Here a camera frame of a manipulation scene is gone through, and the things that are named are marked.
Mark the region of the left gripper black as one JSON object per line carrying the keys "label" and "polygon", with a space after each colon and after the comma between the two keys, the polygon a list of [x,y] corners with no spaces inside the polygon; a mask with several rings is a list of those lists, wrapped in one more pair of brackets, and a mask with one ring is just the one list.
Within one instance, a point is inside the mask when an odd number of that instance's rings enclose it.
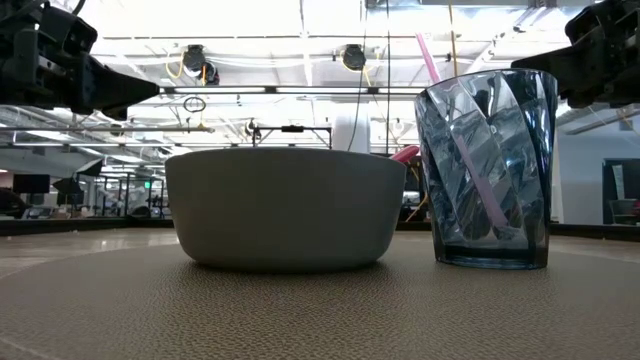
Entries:
{"label": "left gripper black", "polygon": [[64,52],[34,23],[0,26],[1,105],[99,110],[126,121],[130,106],[159,92],[156,83],[114,71],[88,53]]}

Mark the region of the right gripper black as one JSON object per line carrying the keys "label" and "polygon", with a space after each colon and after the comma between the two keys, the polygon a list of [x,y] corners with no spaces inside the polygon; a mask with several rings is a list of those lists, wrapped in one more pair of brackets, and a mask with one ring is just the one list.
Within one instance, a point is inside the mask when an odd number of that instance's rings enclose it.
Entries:
{"label": "right gripper black", "polygon": [[593,103],[611,108],[640,103],[640,28],[630,27],[606,36],[601,27],[576,46],[515,60],[510,67],[551,74],[559,87],[558,108],[574,109]]}

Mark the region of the blue faceted glass tumbler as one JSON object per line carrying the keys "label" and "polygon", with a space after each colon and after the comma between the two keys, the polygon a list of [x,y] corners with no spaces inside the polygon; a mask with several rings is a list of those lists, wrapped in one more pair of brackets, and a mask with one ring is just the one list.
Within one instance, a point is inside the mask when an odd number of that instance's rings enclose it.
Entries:
{"label": "blue faceted glass tumbler", "polygon": [[556,79],[531,69],[465,74],[416,96],[437,261],[546,267],[557,106]]}

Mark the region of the pink drinking straw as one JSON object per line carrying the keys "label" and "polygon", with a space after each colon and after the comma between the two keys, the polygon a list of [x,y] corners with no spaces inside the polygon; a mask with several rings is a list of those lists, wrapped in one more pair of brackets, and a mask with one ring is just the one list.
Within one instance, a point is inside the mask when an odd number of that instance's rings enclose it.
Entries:
{"label": "pink drinking straw", "polygon": [[[429,52],[426,46],[423,34],[416,33],[415,38],[419,44],[422,56],[424,58],[425,67],[429,74],[429,78],[433,83],[439,83],[441,81],[440,73],[437,69],[437,66],[435,65],[433,56],[431,55],[431,53]],[[497,200],[493,196],[491,184],[487,181],[486,178],[482,178],[478,174],[471,160],[469,150],[464,144],[464,141],[462,140],[461,137],[456,137],[454,138],[454,143],[456,144],[456,147],[458,148],[461,154],[462,160],[465,166],[467,167],[467,170],[469,171],[471,179],[474,185],[476,186],[478,194],[480,195],[482,203],[485,206],[488,218],[490,219],[491,223],[496,226],[506,225],[507,219],[504,216],[504,214],[501,212],[499,204],[497,203]]]}

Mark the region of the pink utensil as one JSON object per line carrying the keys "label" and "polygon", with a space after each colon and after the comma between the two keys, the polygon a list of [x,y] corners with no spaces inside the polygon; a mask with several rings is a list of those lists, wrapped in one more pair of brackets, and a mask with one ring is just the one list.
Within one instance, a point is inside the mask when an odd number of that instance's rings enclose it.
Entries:
{"label": "pink utensil", "polygon": [[390,156],[391,160],[406,163],[411,160],[412,157],[416,156],[420,152],[420,147],[417,145],[408,145],[402,148],[397,153]]}

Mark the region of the grey round bowl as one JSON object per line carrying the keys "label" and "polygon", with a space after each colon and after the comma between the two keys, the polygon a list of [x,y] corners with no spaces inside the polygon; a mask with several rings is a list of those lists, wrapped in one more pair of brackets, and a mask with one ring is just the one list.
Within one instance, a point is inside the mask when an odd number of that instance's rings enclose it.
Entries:
{"label": "grey round bowl", "polygon": [[196,151],[165,163],[179,244],[196,262],[333,272],[376,262],[399,218],[404,164],[309,148]]}

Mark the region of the grey horizontal ceiling pipe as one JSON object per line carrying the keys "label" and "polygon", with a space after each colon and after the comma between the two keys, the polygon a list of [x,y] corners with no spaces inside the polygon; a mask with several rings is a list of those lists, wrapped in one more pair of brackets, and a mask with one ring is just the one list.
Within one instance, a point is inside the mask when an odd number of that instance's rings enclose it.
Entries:
{"label": "grey horizontal ceiling pipe", "polygon": [[0,127],[0,133],[10,133],[10,132],[32,132],[32,131],[41,131],[41,132],[78,132],[78,133],[90,133],[90,132],[117,132],[117,133],[126,133],[126,132],[184,132],[184,133],[194,133],[194,132],[205,132],[205,133],[214,133],[215,129],[209,127],[161,127],[161,128],[152,128],[152,127],[47,127],[47,128],[39,128],[39,127]]}

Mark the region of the black studio light hood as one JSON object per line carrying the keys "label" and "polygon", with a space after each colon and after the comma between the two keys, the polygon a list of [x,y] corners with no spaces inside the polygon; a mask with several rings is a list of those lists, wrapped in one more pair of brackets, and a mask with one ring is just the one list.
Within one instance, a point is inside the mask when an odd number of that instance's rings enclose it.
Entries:
{"label": "black studio light hood", "polygon": [[90,161],[82,165],[80,168],[78,168],[75,171],[75,174],[90,176],[90,177],[97,177],[101,174],[103,164],[104,164],[103,159],[96,159],[96,160]]}

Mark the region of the dark computer monitor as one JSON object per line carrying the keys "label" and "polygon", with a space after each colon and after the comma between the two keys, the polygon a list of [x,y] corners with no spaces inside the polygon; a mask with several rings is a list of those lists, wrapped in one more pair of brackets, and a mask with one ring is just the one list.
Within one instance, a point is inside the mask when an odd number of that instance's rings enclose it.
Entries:
{"label": "dark computer monitor", "polygon": [[14,174],[12,189],[18,194],[46,194],[50,191],[48,174]]}

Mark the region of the long ceiling light bar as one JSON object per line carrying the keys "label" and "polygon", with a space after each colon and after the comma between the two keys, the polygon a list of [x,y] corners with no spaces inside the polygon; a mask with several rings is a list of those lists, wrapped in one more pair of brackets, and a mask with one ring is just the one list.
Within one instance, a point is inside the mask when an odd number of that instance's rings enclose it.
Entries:
{"label": "long ceiling light bar", "polygon": [[420,87],[328,87],[328,86],[200,86],[161,87],[160,95],[233,95],[233,94],[285,94],[285,95],[417,95]]}

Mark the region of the white building pillar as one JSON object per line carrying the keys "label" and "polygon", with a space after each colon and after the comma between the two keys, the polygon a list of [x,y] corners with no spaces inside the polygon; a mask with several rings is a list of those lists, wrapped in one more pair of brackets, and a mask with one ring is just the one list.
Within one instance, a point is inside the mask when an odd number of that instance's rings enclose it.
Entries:
{"label": "white building pillar", "polygon": [[332,142],[334,150],[357,153],[371,151],[371,125],[367,104],[335,105]]}

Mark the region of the beige textured placemat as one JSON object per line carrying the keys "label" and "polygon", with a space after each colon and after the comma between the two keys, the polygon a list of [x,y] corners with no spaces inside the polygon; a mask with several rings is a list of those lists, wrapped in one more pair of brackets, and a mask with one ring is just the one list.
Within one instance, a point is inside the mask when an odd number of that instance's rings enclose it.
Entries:
{"label": "beige textured placemat", "polygon": [[640,360],[640,264],[471,269],[400,241],[358,271],[260,275],[165,245],[0,278],[0,360],[166,359]]}

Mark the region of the silver ventilation duct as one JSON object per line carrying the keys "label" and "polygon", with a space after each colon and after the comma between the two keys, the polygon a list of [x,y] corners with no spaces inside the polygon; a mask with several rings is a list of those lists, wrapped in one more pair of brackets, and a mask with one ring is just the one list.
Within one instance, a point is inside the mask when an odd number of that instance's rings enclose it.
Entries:
{"label": "silver ventilation duct", "polygon": [[589,130],[622,120],[631,120],[640,115],[640,104],[611,108],[607,104],[596,103],[582,109],[563,108],[556,118],[556,128],[574,130],[587,127]]}

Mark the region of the black metal rack frame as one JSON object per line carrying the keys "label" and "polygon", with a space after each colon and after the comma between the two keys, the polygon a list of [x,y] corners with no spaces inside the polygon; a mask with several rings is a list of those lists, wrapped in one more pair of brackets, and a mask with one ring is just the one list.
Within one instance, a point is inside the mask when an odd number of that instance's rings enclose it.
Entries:
{"label": "black metal rack frame", "polygon": [[170,215],[163,178],[106,173],[98,178],[96,191],[101,216],[164,219]]}

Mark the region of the black table edge rail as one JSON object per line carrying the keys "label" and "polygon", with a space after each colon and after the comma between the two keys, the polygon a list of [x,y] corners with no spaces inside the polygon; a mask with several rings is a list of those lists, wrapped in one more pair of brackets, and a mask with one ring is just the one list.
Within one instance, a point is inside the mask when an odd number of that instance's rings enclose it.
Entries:
{"label": "black table edge rail", "polygon": [[[0,237],[127,228],[168,229],[173,228],[173,222],[169,219],[136,219],[132,217],[0,220]],[[640,243],[640,226],[552,223],[550,234]]]}

